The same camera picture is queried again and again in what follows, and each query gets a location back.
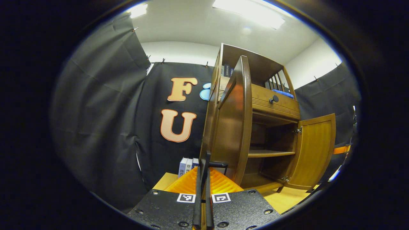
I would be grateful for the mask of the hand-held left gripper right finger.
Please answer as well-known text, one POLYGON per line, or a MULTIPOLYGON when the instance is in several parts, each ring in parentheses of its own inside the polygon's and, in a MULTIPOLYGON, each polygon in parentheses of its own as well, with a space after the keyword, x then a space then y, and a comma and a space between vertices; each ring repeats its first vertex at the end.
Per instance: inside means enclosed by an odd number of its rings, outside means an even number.
POLYGON ((279 214, 256 189, 244 190, 210 168, 206 181, 206 230, 252 230, 279 214))

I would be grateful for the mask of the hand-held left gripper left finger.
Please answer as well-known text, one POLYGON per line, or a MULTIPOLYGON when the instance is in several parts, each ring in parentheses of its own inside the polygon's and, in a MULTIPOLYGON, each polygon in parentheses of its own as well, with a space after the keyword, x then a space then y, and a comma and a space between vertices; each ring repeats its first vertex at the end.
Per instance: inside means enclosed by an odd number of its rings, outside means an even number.
POLYGON ((203 167, 198 166, 194 195, 152 189, 127 217, 148 230, 201 230, 202 180, 203 167))

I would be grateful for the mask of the wooden cabinet door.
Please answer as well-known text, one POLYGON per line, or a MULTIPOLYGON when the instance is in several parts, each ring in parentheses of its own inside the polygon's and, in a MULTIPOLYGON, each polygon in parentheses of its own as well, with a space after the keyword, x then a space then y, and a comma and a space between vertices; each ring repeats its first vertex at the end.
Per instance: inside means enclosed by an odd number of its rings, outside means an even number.
POLYGON ((336 140, 336 115, 301 120, 302 134, 296 134, 297 145, 292 160, 289 182, 284 186, 310 190, 322 178, 332 158, 336 140))
POLYGON ((211 161, 228 165, 226 176, 240 185, 246 169, 252 127, 248 58, 241 55, 217 105, 211 161))

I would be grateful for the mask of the black door handle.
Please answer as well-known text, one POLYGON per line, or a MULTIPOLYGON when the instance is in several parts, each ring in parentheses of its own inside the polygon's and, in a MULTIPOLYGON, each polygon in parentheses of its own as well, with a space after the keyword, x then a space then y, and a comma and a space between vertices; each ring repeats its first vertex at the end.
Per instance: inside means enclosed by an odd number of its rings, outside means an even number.
POLYGON ((228 166, 229 166, 228 163, 211 161, 211 152, 209 150, 206 150, 205 152, 200 153, 197 176, 199 177, 199 179, 201 179, 205 172, 207 171, 207 169, 210 168, 219 170, 219 172, 222 173, 222 175, 226 176, 228 166))

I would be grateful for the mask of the wooden double-door shoe cabinet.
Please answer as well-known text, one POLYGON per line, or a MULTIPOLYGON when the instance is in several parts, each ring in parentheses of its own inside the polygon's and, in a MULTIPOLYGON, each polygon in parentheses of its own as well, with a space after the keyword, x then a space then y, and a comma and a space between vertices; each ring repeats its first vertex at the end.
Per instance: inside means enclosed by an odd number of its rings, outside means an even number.
MULTIPOLYGON (((290 93, 297 100, 291 79, 283 65, 260 54, 228 44, 221 44, 220 46, 212 80, 219 76, 223 77, 223 65, 229 64, 230 67, 234 68, 241 55, 248 58, 251 82, 271 90, 290 93)), ((217 119, 208 117, 208 112, 212 111, 209 106, 213 105, 213 102, 211 102, 211 89, 212 81, 200 153, 206 150, 211 152, 214 127, 217 121, 217 119)), ((262 118, 256 115, 252 118, 249 150, 295 152, 297 136, 293 131, 298 127, 298 122, 286 122, 285 120, 273 119, 272 117, 262 118)), ((243 189, 257 189, 259 192, 273 189, 277 189, 280 192, 285 187, 285 183, 280 178, 287 176, 290 172, 294 157, 295 154, 266 158, 247 158, 246 169, 239 186, 243 189)))

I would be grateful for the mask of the wooden cabinet drawer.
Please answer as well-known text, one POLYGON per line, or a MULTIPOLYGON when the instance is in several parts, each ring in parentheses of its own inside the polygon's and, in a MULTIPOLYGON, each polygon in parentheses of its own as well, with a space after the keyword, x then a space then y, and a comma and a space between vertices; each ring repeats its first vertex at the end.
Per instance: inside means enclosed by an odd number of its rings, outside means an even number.
POLYGON ((256 115, 262 118, 285 120, 286 122, 298 122, 301 118, 297 100, 289 98, 259 86, 250 81, 250 78, 216 77, 212 80, 211 102, 212 109, 208 117, 226 120, 233 123, 249 122, 256 115), (269 99, 276 95, 279 102, 270 104, 269 99))

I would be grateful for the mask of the black backdrop cloth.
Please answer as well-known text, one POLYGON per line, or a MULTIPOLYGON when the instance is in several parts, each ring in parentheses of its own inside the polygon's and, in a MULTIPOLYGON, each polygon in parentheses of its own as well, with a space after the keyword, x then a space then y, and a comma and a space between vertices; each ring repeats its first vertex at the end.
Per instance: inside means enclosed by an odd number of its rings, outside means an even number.
POLYGON ((89 191, 127 213, 146 194, 135 115, 150 63, 129 13, 101 23, 66 60, 51 102, 57 155, 89 191))
POLYGON ((177 174, 182 158, 198 158, 208 101, 200 97, 213 67, 183 63, 153 65, 135 116, 136 154, 148 189, 165 173, 177 174))
POLYGON ((358 143, 358 126, 362 114, 362 94, 355 75, 345 63, 318 80, 295 90, 301 119, 313 119, 334 113, 336 115, 335 148, 350 145, 353 108, 356 106, 357 132, 352 145, 358 143))

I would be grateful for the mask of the wooden inner shelf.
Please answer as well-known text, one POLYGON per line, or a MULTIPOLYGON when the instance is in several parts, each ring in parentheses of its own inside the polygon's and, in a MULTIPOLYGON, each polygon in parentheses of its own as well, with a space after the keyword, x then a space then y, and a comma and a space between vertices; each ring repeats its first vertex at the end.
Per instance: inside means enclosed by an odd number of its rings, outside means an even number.
POLYGON ((252 149, 252 150, 249 150, 248 158, 266 158, 266 157, 277 157, 277 156, 290 156, 290 155, 294 155, 294 154, 295 154, 295 152, 291 152, 291 151, 252 149))

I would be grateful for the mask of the blue folded towel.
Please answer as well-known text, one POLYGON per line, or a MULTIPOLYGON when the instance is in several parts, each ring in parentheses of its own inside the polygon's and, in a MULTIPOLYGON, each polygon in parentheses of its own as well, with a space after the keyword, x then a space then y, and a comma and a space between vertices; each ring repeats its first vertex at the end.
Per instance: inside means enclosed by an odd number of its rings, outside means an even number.
POLYGON ((287 96, 287 97, 289 97, 289 98, 294 98, 294 96, 293 95, 291 95, 290 93, 287 93, 287 92, 284 92, 284 91, 280 91, 280 90, 273 90, 274 92, 276 92, 276 93, 279 93, 279 94, 281 94, 281 95, 284 95, 284 96, 287 96))

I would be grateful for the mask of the small ceiling light panel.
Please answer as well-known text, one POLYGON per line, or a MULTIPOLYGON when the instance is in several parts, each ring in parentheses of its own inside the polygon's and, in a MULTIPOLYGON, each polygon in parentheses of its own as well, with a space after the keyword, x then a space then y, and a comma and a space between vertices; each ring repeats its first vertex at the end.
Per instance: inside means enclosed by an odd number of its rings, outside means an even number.
POLYGON ((148 4, 146 3, 138 4, 138 5, 130 7, 127 10, 127 13, 130 14, 131 19, 134 19, 136 17, 145 15, 147 13, 147 8, 148 8, 148 4))

